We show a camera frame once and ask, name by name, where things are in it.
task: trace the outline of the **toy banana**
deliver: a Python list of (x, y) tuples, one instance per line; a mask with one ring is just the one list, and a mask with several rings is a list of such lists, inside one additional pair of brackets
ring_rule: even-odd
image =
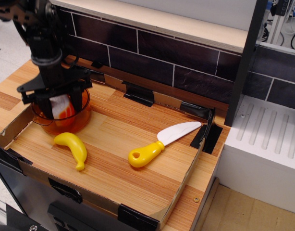
[(64, 132), (56, 136), (54, 142), (58, 145), (68, 146), (71, 149), (73, 157), (77, 162), (76, 169), (78, 171), (85, 168), (86, 147), (78, 136), (69, 132)]

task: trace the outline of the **screw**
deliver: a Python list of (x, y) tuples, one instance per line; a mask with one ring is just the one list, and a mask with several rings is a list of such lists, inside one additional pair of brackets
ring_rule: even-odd
[(198, 197), (196, 197), (196, 196), (193, 198), (193, 200), (194, 200), (194, 202), (196, 202), (196, 203), (198, 203), (198, 202), (200, 201), (200, 199), (199, 199)]
[(37, 231), (37, 226), (36, 225), (32, 225), (30, 227), (29, 231)]

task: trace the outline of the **wooden tray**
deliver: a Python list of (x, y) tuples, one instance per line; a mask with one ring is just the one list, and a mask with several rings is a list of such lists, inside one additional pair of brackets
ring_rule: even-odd
[(55, 136), (33, 122), (6, 149), (33, 162), (36, 169), (106, 198), (109, 204), (123, 204), (158, 220), (161, 228), (194, 165), (198, 149), (190, 143), (199, 129), (166, 146), (145, 167), (131, 167), (128, 153), (155, 142), (162, 129), (198, 118), (159, 104), (144, 106), (101, 84), (93, 84), (89, 92), (91, 119), (77, 133), (88, 151), (84, 170), (77, 171), (71, 151), (55, 145)]

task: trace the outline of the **knife blade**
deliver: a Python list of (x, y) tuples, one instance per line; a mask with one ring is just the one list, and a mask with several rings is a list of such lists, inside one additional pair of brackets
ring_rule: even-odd
[(157, 134), (157, 142), (133, 149), (128, 154), (128, 162), (133, 167), (143, 167), (153, 160), (165, 146), (201, 127), (200, 122), (186, 122), (168, 127)]

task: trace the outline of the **orange cup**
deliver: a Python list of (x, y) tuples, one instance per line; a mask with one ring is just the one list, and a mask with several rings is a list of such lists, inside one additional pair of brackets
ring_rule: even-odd
[(82, 109), (75, 115), (64, 119), (48, 119), (44, 116), (36, 103), (31, 103), (32, 111), (35, 116), (33, 122), (40, 124), (41, 127), (48, 133), (60, 134), (63, 132), (76, 133), (81, 130), (89, 121), (91, 108), (90, 108), (90, 93), (86, 89), (82, 93)]

